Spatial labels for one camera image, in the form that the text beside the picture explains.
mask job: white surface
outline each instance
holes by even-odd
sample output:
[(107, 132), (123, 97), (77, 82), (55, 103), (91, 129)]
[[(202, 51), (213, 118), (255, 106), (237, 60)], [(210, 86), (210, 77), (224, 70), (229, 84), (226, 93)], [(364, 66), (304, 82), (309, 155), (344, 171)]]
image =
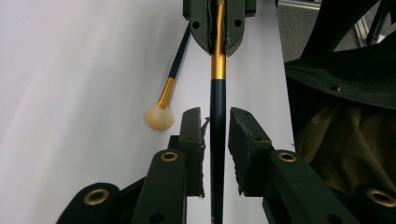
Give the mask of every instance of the white surface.
[[(157, 132), (143, 120), (186, 25), (177, 0), (0, 2), (0, 223), (55, 223), (82, 188), (127, 187), (178, 134), (183, 111), (209, 115), (210, 57), (191, 40), (176, 123)], [(293, 149), (272, 0), (258, 1), (227, 61), (227, 105), (253, 113), (275, 148)], [(208, 152), (206, 197), (188, 199), (189, 224), (210, 222)], [(227, 152), (224, 223), (265, 223), (262, 199), (239, 196), (233, 172)]]

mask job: brush bristles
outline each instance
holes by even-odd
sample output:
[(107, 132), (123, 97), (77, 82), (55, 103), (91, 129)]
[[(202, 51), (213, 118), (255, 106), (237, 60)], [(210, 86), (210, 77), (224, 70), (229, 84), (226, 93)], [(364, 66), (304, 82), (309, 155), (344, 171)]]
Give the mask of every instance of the brush bristles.
[(165, 130), (172, 126), (175, 119), (169, 106), (165, 109), (160, 109), (157, 105), (154, 105), (146, 113), (146, 122), (153, 129)]

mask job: dark green brush handle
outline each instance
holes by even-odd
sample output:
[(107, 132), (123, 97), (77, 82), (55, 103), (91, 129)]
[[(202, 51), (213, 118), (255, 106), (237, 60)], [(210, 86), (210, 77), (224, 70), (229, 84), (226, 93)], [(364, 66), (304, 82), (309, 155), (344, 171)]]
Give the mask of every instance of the dark green brush handle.
[(186, 51), (187, 43), (189, 42), (190, 37), (190, 28), (187, 26), (186, 32), (183, 35), (183, 39), (181, 39), (180, 46), (178, 47), (176, 57), (172, 63), (171, 71), (169, 72), (169, 76), (171, 78), (176, 78), (178, 68), (180, 67), (181, 60), (183, 59), (184, 51)]
[(212, 79), (210, 90), (210, 178), (212, 223), (222, 223), (224, 152), (226, 120), (226, 81)]

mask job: makeup brush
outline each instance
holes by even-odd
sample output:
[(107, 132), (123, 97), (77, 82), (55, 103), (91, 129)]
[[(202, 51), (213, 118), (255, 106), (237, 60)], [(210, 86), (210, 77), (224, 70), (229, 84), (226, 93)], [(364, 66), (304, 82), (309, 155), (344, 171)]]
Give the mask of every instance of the makeup brush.
[(146, 113), (146, 123), (153, 129), (165, 130), (175, 122), (175, 118), (172, 114), (171, 108), (169, 107), (168, 101), (178, 68), (180, 67), (181, 60), (183, 59), (184, 51), (186, 50), (187, 43), (189, 42), (189, 37), (190, 29), (189, 26), (187, 26), (186, 32), (184, 33), (183, 39), (178, 47), (176, 57), (172, 63), (171, 71), (169, 72), (165, 87), (163, 88), (163, 94), (161, 94), (158, 104), (152, 106)]
[(210, 84), (210, 189), (214, 224), (222, 224), (225, 154), (226, 55), (224, 49), (224, 0), (217, 1), (215, 48)]

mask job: gold ferrule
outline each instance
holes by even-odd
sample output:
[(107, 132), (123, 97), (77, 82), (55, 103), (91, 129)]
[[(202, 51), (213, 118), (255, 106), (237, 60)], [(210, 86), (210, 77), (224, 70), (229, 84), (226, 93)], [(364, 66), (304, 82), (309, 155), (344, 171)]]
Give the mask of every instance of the gold ferrule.
[(218, 15), (216, 18), (215, 49), (212, 54), (212, 79), (225, 79), (225, 50), (223, 40), (223, 20), (225, 15), (224, 1), (218, 1)]
[(169, 99), (169, 95), (171, 93), (172, 90), (172, 86), (174, 83), (174, 78), (169, 77), (166, 80), (166, 84), (165, 87), (163, 88), (163, 94), (161, 95), (160, 100), (158, 101), (157, 107), (160, 109), (165, 109), (168, 106), (168, 99)]

